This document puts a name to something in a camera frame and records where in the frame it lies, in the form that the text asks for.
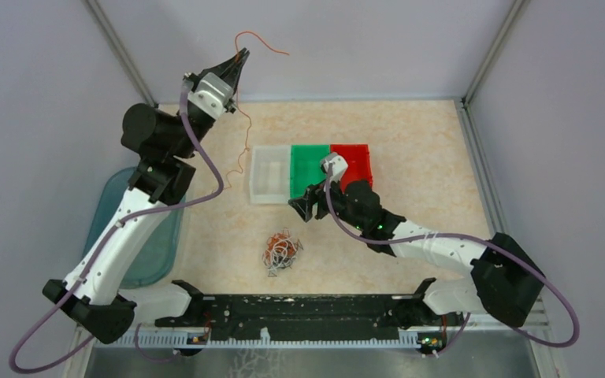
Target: clear plastic container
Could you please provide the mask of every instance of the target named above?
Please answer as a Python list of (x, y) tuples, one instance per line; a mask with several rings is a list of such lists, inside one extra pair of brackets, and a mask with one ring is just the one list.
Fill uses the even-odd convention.
[(286, 204), (290, 198), (291, 146), (251, 148), (249, 199), (253, 204)]

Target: gray wall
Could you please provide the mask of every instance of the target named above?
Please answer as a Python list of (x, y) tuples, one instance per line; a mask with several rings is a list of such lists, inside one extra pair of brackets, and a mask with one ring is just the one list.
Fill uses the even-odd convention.
[(472, 109), (510, 230), (581, 319), (570, 372), (605, 376), (605, 1), (532, 2)]
[(242, 99), (461, 96), (513, 0), (101, 0), (159, 102), (177, 102), (180, 72), (235, 53), (258, 32)]
[[(119, 138), (138, 101), (81, 2), (0, 1), (0, 377), (50, 308), (46, 280), (80, 260), (102, 185), (135, 162)], [(20, 364), (59, 357), (72, 330), (56, 316)]]

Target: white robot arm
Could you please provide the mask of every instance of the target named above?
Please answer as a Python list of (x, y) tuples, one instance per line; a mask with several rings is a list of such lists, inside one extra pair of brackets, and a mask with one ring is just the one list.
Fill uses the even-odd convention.
[(141, 157), (128, 189), (87, 256), (63, 280), (49, 280), (43, 288), (52, 302), (67, 297), (61, 309), (101, 342), (116, 341), (132, 324), (179, 317), (187, 310), (191, 296), (179, 285), (135, 290), (120, 290), (119, 285), (151, 233), (169, 214), (155, 210), (178, 204), (195, 173), (179, 159), (194, 154), (181, 117), (188, 118), (200, 140), (223, 113), (234, 113), (232, 98), (248, 56), (249, 51), (242, 49), (198, 76), (188, 74), (187, 114), (172, 116), (137, 104), (124, 115), (121, 144)]
[[(315, 205), (317, 219), (327, 215), (330, 198), (334, 217), (360, 230), (356, 239), (370, 249), (397, 258), (420, 258), (463, 276), (459, 280), (424, 280), (417, 295), (432, 313), (490, 313), (511, 327), (524, 324), (543, 287), (536, 277), (486, 246), (462, 238), (437, 238), (437, 232), (383, 209), (367, 181), (349, 183), (342, 192), (339, 181), (348, 165), (337, 153), (323, 159), (321, 168), (330, 172), (330, 186), (326, 182), (310, 185), (302, 197), (289, 201), (304, 221), (312, 218)], [(412, 236), (416, 240), (398, 242)], [(539, 271), (510, 236), (497, 233), (490, 242)]]

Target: table surface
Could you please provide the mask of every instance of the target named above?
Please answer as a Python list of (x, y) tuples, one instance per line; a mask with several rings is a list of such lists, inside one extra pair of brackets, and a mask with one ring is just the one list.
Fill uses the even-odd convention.
[[(163, 107), (170, 111), (174, 107)], [(249, 145), (366, 143), (382, 206), (428, 228), (488, 238), (488, 225), (452, 101), (249, 103)], [(222, 174), (238, 168), (246, 117), (223, 116), (202, 141)], [(175, 266), (167, 277), (207, 294), (411, 293), (429, 277), (453, 272), (417, 259), (377, 254), (344, 234), (331, 217), (304, 223), (286, 205), (251, 205), (251, 153), (245, 173), (213, 201), (187, 209)], [(187, 198), (217, 187), (197, 156)], [(282, 228), (304, 250), (291, 269), (268, 277), (266, 240)]]

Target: orange wire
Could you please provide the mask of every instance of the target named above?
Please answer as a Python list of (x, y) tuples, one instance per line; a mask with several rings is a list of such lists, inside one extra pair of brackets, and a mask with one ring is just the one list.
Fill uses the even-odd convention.
[[(272, 52), (274, 53), (278, 53), (278, 54), (284, 54), (284, 55), (290, 55), (289, 53), (287, 53), (286, 51), (282, 51), (282, 50), (277, 50), (277, 49), (273, 49), (263, 38), (261, 38), (260, 35), (254, 33), (251, 30), (245, 30), (245, 31), (241, 31), (240, 33), (238, 33), (236, 35), (235, 38), (235, 45), (236, 45), (236, 61), (239, 59), (239, 46), (238, 46), (238, 38), (243, 35), (243, 34), (251, 34), (254, 37), (258, 38), (259, 41), (261, 41), (261, 43), (263, 43), (265, 45), (265, 47), (267, 47), (268, 49), (270, 49)], [(242, 158), (242, 156), (244, 154), (247, 153), (247, 151), (249, 151), (249, 131), (251, 130), (251, 127), (254, 125), (254, 122), (251, 120), (251, 117), (249, 117), (249, 114), (245, 113), (240, 107), (239, 107), (239, 92), (236, 91), (236, 108), (238, 109), (238, 111), (245, 116), (248, 120), (249, 120), (249, 126), (247, 126), (247, 132), (246, 135), (244, 137), (244, 148), (242, 150), (242, 152), (240, 153), (240, 155), (238, 155), (238, 169), (232, 169), (228, 172), (226, 172), (226, 182), (228, 183), (228, 185), (226, 186), (225, 189), (230, 189), (232, 188), (232, 184), (231, 184), (231, 180), (228, 179), (228, 175), (230, 175), (231, 173), (235, 172), (239, 175), (244, 173), (244, 167), (242, 166), (242, 163), (240, 162), (240, 159)]]

